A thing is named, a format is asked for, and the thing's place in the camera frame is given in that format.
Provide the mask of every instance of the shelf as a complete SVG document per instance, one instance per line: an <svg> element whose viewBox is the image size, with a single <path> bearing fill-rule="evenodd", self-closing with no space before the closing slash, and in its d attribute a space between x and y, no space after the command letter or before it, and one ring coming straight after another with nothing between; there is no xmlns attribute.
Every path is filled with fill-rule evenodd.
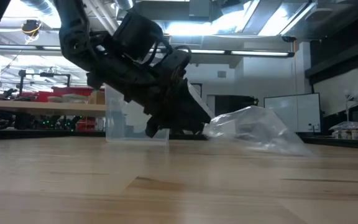
<svg viewBox="0 0 358 224"><path fill-rule="evenodd" d="M44 115L77 115L93 117L104 117L106 115L106 105L86 105L76 103L40 103L0 100L0 110Z"/></svg>

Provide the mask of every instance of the clear plastic bag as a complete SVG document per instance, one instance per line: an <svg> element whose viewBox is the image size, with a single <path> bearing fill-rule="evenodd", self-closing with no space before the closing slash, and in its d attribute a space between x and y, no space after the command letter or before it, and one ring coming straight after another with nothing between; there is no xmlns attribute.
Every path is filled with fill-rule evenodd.
<svg viewBox="0 0 358 224"><path fill-rule="evenodd" d="M239 141L244 149L313 155L272 110L258 106L217 116L203 133L211 139Z"/></svg>
<svg viewBox="0 0 358 224"><path fill-rule="evenodd" d="M358 128L358 122L355 121L344 121L337 125L330 127L329 130L340 131L340 130L352 130Z"/></svg>

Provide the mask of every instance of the cardboard box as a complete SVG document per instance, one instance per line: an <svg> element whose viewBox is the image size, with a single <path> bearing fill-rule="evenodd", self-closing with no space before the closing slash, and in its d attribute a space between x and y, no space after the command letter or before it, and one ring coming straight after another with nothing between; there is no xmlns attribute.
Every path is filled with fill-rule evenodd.
<svg viewBox="0 0 358 224"><path fill-rule="evenodd" d="M88 97L88 104L105 105L106 100L104 98L104 92L101 92L101 91L92 92L92 94Z"/></svg>

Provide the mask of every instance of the transparent bin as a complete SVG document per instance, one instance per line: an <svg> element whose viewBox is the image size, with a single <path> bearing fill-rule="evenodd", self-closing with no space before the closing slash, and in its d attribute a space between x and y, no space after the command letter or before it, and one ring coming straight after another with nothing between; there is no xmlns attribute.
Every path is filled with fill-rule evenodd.
<svg viewBox="0 0 358 224"><path fill-rule="evenodd" d="M147 121L151 116L143 113L143 107L135 101L126 103L124 95L106 85L106 140L107 142L141 142L166 144L169 130L163 129L149 138L146 133Z"/></svg>

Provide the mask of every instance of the wood grain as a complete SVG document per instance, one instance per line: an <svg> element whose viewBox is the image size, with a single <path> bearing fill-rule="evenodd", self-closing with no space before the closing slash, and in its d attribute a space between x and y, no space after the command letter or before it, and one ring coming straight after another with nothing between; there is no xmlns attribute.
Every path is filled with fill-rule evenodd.
<svg viewBox="0 0 358 224"><path fill-rule="evenodd" d="M2 101L0 110L46 115L78 115L104 117L106 105L86 105L77 103L40 103L23 101Z"/></svg>
<svg viewBox="0 0 358 224"><path fill-rule="evenodd" d="M0 141L0 223L358 223L358 149Z"/></svg>

